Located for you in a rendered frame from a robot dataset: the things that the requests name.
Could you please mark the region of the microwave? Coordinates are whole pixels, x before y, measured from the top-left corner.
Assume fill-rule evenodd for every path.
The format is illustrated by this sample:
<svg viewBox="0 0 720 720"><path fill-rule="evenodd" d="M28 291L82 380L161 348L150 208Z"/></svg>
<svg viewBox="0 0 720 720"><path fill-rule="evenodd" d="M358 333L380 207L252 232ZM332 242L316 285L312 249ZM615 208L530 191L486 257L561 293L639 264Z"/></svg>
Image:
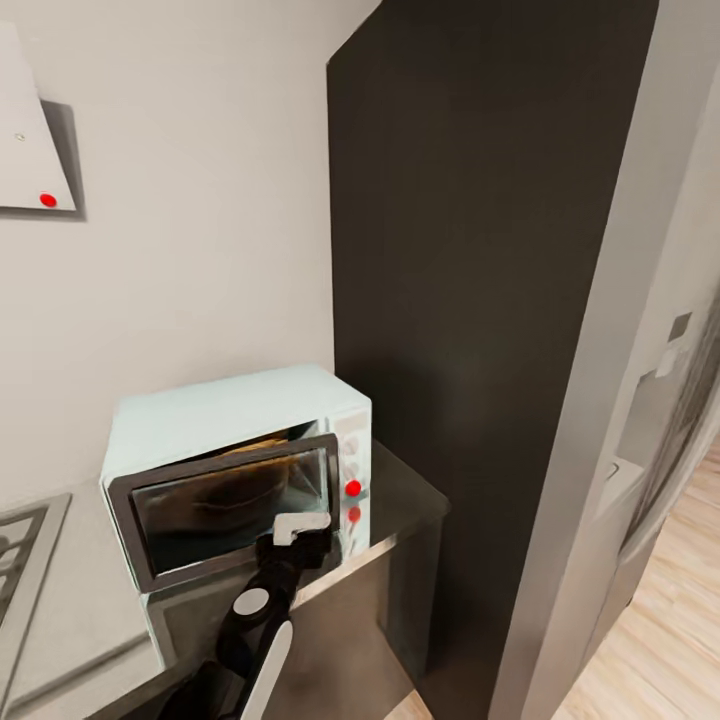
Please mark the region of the microwave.
<svg viewBox="0 0 720 720"><path fill-rule="evenodd" d="M327 512L336 533L341 501L371 482L371 417L316 363L119 401L99 488L135 591L255 559L278 513ZM286 428L284 443L183 462Z"/></svg>

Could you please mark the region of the popcorn bag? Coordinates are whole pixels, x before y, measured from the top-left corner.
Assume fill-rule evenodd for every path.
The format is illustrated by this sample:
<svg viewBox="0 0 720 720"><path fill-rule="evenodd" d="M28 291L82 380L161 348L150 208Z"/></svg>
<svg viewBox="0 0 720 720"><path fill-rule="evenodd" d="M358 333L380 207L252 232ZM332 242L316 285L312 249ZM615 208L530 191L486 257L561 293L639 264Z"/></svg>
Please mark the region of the popcorn bag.
<svg viewBox="0 0 720 720"><path fill-rule="evenodd" d="M216 456L224 456L228 455L229 453L236 453L245 451L248 448L258 448L258 447L266 447L269 445L284 443L289 441L288 437L289 431L288 428L280 431L276 431L270 434L266 434L264 436L260 436L258 438L250 439L243 441L242 443L237 443L236 445L228 445L227 447L219 448L210 452L203 453L198 456L192 456L190 458L186 458L183 462L189 463L192 461L200 461L202 459L207 459L211 457Z"/></svg>

